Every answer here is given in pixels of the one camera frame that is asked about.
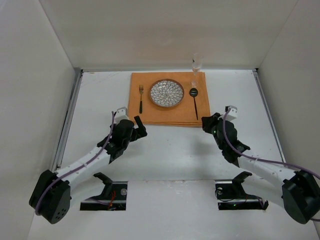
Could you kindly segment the orange cloth napkin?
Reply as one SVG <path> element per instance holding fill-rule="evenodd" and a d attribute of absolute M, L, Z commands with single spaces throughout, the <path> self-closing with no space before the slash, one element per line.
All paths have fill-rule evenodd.
<path fill-rule="evenodd" d="M 201 126 L 201 117 L 211 115 L 210 102 L 207 91 L 206 75 L 199 72 L 196 76 L 196 89 L 198 95 L 195 98 L 198 120 L 196 118 L 194 100 L 189 91 L 192 87 L 194 74 L 192 72 L 134 72 L 131 74 L 130 92 L 127 112 L 133 121 L 135 116 L 140 116 L 144 124 L 170 125 L 170 126 Z M 151 86 L 159 80 L 172 79 L 179 82 L 184 88 L 184 98 L 180 104 L 174 107 L 160 107 L 155 105 L 150 98 Z M 143 85 L 142 96 L 143 112 L 139 113 L 140 93 L 139 86 Z"/>

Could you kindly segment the gold fork black handle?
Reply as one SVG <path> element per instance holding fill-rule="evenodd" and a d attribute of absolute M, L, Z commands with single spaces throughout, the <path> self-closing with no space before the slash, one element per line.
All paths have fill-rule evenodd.
<path fill-rule="evenodd" d="M 139 94 L 140 94 L 140 101 L 139 101 L 139 113 L 143 113 L 143 93 L 144 93 L 144 86 L 141 84 L 139 86 Z"/>

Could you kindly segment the black spoon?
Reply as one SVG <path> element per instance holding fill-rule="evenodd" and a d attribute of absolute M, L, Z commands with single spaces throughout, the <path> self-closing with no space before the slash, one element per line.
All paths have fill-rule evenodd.
<path fill-rule="evenodd" d="M 193 98 L 193 103 L 194 103 L 194 110 L 195 110 L 195 115 L 196 119 L 198 120 L 198 109 L 197 109 L 197 103 L 196 103 L 196 97 L 198 96 L 198 90 L 196 88 L 191 88 L 189 91 L 189 95 Z"/>

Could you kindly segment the patterned ceramic plate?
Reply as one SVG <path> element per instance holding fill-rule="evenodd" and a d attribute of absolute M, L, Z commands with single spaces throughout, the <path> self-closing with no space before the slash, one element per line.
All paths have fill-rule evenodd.
<path fill-rule="evenodd" d="M 173 108 L 179 105 L 184 95 L 184 87 L 176 80 L 169 78 L 156 81 L 149 92 L 151 101 L 162 108 Z"/>

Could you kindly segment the clear wine glass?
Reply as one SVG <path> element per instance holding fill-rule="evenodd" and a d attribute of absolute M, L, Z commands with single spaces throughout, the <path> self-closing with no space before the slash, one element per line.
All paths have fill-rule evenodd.
<path fill-rule="evenodd" d="M 193 72 L 193 80 L 191 85 L 193 88 L 197 86 L 197 74 L 201 70 L 203 64 L 203 55 L 200 53 L 194 53 L 192 57 L 192 72 Z"/>

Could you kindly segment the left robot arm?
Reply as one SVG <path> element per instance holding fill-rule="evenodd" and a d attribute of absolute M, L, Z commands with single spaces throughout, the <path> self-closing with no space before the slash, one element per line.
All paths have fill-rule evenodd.
<path fill-rule="evenodd" d="M 37 216 L 42 216 L 50 224 L 58 223 L 75 202 L 79 185 L 92 178 L 91 192 L 86 192 L 84 198 L 99 194 L 112 183 L 109 177 L 101 173 L 101 169 L 122 156 L 131 142 L 147 135 L 139 116 L 135 116 L 134 121 L 121 119 L 118 123 L 113 122 L 109 134 L 87 155 L 55 172 L 48 169 L 42 172 L 29 205 Z"/>

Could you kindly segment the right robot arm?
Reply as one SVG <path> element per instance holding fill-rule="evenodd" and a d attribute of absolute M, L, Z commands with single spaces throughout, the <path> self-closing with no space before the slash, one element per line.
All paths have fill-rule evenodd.
<path fill-rule="evenodd" d="M 224 114 L 202 117 L 202 130 L 213 136 L 223 158 L 242 169 L 232 179 L 235 195 L 222 194 L 220 201 L 232 201 L 244 195 L 266 199 L 280 207 L 296 222 L 317 221 L 320 212 L 319 174 L 296 164 L 262 159 L 238 140 L 231 122 L 237 111 L 231 107 Z"/>

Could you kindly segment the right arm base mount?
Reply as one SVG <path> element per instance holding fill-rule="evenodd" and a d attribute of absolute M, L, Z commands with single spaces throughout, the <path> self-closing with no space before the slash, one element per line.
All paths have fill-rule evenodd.
<path fill-rule="evenodd" d="M 233 182 L 232 180 L 217 180 L 215 182 L 214 194 L 220 211 L 265 211 L 269 206 L 267 200 L 246 193 L 240 183 Z"/>

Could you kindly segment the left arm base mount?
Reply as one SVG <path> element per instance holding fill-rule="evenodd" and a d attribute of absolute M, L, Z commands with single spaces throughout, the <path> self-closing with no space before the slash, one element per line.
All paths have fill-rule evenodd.
<path fill-rule="evenodd" d="M 102 193 L 80 203 L 80 211 L 125 211 L 127 208 L 128 182 L 114 181 Z"/>

